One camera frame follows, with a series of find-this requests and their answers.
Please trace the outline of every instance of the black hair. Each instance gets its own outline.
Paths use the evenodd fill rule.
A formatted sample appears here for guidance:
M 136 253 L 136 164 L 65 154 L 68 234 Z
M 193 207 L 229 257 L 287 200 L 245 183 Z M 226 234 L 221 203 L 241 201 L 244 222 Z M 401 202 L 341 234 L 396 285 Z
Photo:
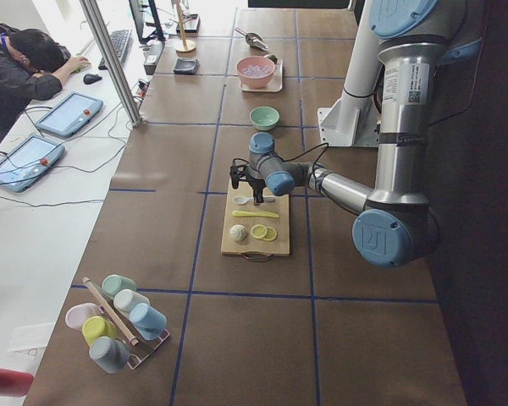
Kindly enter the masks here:
M 35 28 L 12 33 L 9 43 L 30 59 L 30 67 L 34 69 L 54 72 L 68 60 L 58 43 Z

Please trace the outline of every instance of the black jacket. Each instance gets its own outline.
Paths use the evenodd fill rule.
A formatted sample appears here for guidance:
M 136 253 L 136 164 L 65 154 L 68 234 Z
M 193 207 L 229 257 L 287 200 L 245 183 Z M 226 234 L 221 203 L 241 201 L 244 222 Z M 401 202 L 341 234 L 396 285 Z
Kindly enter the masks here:
M 0 33 L 9 35 L 16 31 L 0 23 Z M 41 78 L 32 76 L 11 58 L 0 42 L 0 131 L 4 132 L 3 135 L 13 126 L 30 100 L 48 100 L 61 90 L 60 80 L 51 74 L 44 74 Z

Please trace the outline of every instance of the white table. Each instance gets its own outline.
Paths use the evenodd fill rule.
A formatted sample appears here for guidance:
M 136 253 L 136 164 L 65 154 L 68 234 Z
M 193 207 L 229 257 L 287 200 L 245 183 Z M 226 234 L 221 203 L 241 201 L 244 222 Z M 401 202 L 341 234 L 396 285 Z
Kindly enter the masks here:
M 134 88 L 138 79 L 150 79 L 145 76 L 143 69 L 143 52 L 136 38 L 133 39 L 133 46 L 123 65 L 130 88 Z M 97 70 L 101 53 L 94 43 L 87 49 L 86 56 L 92 63 L 90 69 L 74 74 L 63 91 L 52 100 L 34 101 L 30 106 L 54 106 L 71 91 L 103 100 L 102 110 L 79 134 L 99 123 L 97 127 L 67 142 L 64 145 L 66 153 L 58 163 L 59 166 L 92 170 L 109 160 L 124 145 L 131 127 L 124 109 L 117 108 L 108 115 L 118 106 L 119 97 L 108 71 Z M 98 73 L 103 79 L 85 85 L 82 78 L 89 72 Z M 44 113 L 29 111 L 34 121 Z M 123 142 L 108 137 L 115 119 L 117 121 L 111 135 Z M 3 140 L 0 151 L 11 151 L 35 130 L 23 114 Z M 57 320 L 121 153 L 94 173 L 58 167 L 23 193 L 11 193 L 0 188 L 1 196 L 32 205 L 97 200 L 92 203 L 33 208 L 0 199 L 0 368 L 36 373 L 44 348 L 32 351 L 30 355 L 9 352 L 12 334 L 17 327 L 54 323 Z M 24 398 L 0 397 L 0 405 L 20 405 L 23 401 Z

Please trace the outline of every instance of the pink bowl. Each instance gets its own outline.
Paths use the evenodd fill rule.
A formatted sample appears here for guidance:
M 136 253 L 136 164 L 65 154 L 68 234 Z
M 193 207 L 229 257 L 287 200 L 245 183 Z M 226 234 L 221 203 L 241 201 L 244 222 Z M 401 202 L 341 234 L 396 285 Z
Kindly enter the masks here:
M 273 78 L 275 65 L 264 57 L 246 57 L 237 63 L 237 74 L 243 85 L 251 89 L 265 87 Z

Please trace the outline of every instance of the yellow knife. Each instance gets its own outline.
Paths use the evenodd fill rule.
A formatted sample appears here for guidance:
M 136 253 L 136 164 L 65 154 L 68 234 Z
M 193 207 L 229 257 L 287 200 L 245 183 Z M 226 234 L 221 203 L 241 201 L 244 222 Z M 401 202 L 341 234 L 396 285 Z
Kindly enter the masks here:
M 280 215 L 277 213 L 273 213 L 272 211 L 242 211 L 242 210 L 233 210 L 231 214 L 234 217 L 273 217 L 279 218 Z

